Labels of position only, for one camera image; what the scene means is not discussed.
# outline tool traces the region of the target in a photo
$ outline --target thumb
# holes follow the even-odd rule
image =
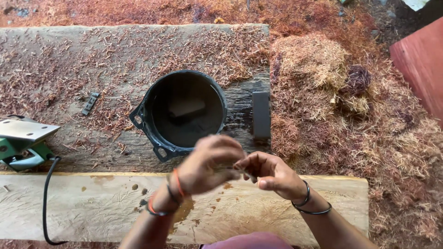
[[[258,180],[257,185],[262,190],[278,190],[281,186],[280,179],[273,176],[262,177]]]
[[[240,173],[238,173],[236,170],[223,170],[210,176],[207,182],[211,188],[215,188],[224,182],[238,179],[240,179]]]

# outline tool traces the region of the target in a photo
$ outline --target wooden plank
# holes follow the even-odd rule
[[[443,128],[443,17],[396,42],[389,51],[395,67]]]
[[[1,174],[0,239],[43,240],[45,175]],[[54,240],[119,242],[139,215],[140,201],[164,175],[56,173],[48,191],[48,231]],[[363,234],[368,235],[368,183],[346,176],[301,176]],[[293,245],[317,245],[289,201],[250,181],[225,183],[192,197],[177,212],[169,243],[206,244],[254,231],[269,231]]]
[[[257,45],[267,48],[268,25],[245,25],[259,30],[263,39],[257,40]],[[0,28],[0,52],[7,55],[5,61],[0,58],[0,84],[12,85],[8,81],[15,77],[20,78],[19,82],[28,83],[26,87],[19,83],[11,87],[11,92],[5,96],[8,99],[2,100],[4,103],[17,102],[9,95],[20,96],[22,105],[17,105],[16,110],[4,108],[3,112],[23,114],[42,123],[61,126],[48,141],[53,152],[63,158],[56,171],[122,172],[136,169],[169,172],[182,158],[161,163],[149,140],[144,134],[140,135],[141,131],[124,129],[130,127],[128,114],[141,102],[146,90],[158,78],[159,71],[163,72],[167,67],[160,68],[159,64],[177,63],[178,58],[191,60],[187,58],[188,54],[181,52],[182,49],[193,43],[201,46],[201,40],[206,37],[210,37],[212,43],[221,44],[231,34],[235,39],[228,40],[239,42],[247,35],[235,33],[232,30],[235,27],[239,25]],[[220,58],[220,54],[214,51],[203,50],[202,53],[205,53],[203,62],[213,61],[212,64],[199,62],[185,69],[208,73],[216,80],[227,76],[211,74],[222,68],[219,64],[224,59],[238,60],[236,54],[224,54]],[[269,66],[257,64],[251,67],[261,70],[251,69],[254,73],[251,78],[224,89],[228,113],[222,133],[237,139],[247,152],[270,152],[270,140],[260,144],[253,141],[251,108],[253,91],[270,92]],[[93,91],[101,94],[89,116],[81,115],[87,98],[79,100],[78,95],[73,96],[72,90],[66,88],[83,94]],[[49,92],[56,93],[54,101],[44,99]],[[119,122],[124,125],[115,130],[109,128]],[[92,123],[100,125],[91,127]],[[124,153],[121,153],[119,143],[124,146]]]

